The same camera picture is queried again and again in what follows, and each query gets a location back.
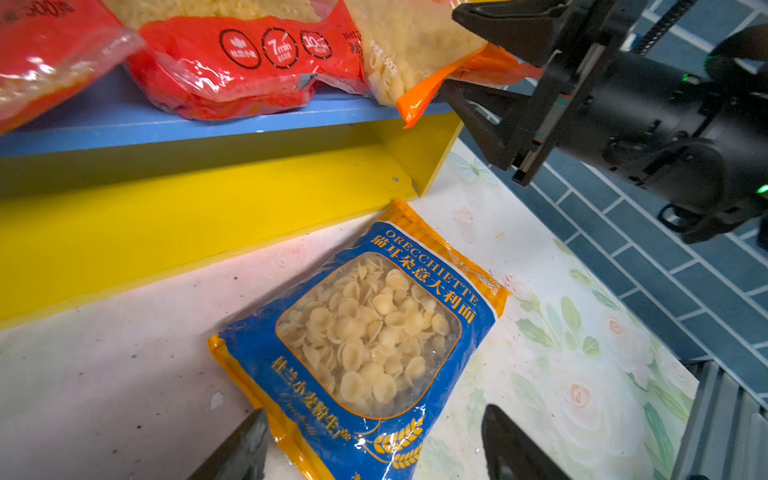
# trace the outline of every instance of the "red plastic packaging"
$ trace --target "red plastic packaging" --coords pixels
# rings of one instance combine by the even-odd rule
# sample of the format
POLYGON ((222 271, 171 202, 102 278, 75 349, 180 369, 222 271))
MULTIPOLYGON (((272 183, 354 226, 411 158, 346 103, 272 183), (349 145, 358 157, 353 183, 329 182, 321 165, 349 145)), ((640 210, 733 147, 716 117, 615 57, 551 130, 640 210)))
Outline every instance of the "red plastic packaging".
POLYGON ((360 34, 343 2, 318 23, 176 17, 140 33, 147 48, 128 59, 134 80, 152 103, 183 118, 301 107, 317 81, 353 94, 367 90, 360 34))
POLYGON ((0 134, 77 94, 143 44, 99 0, 0 0, 0 134))

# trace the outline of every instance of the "orecchiette pasta bag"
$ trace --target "orecchiette pasta bag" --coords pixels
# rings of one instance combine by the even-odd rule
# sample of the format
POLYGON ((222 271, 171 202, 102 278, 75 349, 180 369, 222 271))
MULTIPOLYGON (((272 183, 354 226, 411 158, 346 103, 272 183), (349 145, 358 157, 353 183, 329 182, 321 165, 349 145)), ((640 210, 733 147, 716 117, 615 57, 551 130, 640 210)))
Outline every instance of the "orecchiette pasta bag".
POLYGON ((307 478, 411 478, 508 295, 397 200, 208 344, 307 478))
POLYGON ((453 21, 453 8, 469 1, 346 0, 362 36, 371 92, 380 104, 396 105, 409 127, 449 75, 491 86, 541 76, 453 21))

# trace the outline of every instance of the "shelf board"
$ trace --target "shelf board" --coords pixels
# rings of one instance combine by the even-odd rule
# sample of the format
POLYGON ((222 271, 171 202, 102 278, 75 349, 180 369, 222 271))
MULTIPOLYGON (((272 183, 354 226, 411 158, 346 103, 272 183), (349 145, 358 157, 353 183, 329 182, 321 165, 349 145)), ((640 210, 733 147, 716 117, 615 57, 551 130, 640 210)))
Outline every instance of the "shelf board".
MULTIPOLYGON (((452 109, 444 101, 425 114, 452 109)), ((231 121, 188 121, 153 106, 123 68, 29 124, 0 137, 0 157, 122 147, 399 118, 395 108, 321 86, 309 105, 282 114, 231 121)))

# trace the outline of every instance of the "flower pattern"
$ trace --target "flower pattern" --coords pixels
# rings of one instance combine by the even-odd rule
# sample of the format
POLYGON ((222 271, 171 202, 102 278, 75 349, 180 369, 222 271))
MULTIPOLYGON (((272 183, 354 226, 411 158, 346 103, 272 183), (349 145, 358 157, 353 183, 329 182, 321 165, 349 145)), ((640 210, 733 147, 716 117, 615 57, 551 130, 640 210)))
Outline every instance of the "flower pattern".
POLYGON ((444 189, 414 207, 514 295, 414 478, 487 478, 480 412, 494 403, 574 480, 669 479, 698 381, 503 184, 485 181, 494 174, 465 145, 449 158, 436 182, 462 184, 463 196, 444 189))

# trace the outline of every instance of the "orecchiette pasta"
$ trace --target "orecchiette pasta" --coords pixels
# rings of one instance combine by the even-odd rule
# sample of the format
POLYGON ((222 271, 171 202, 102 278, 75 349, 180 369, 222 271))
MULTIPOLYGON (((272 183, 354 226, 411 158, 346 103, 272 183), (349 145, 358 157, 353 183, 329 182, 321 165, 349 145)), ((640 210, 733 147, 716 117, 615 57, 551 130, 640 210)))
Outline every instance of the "orecchiette pasta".
POLYGON ((337 401, 381 418, 423 395, 459 327, 394 263, 366 253, 287 310, 277 334, 337 401))
POLYGON ((362 34, 366 77, 380 104, 394 105, 429 75, 485 43, 451 19, 452 9, 441 5, 445 2, 346 0, 346 4, 362 34))

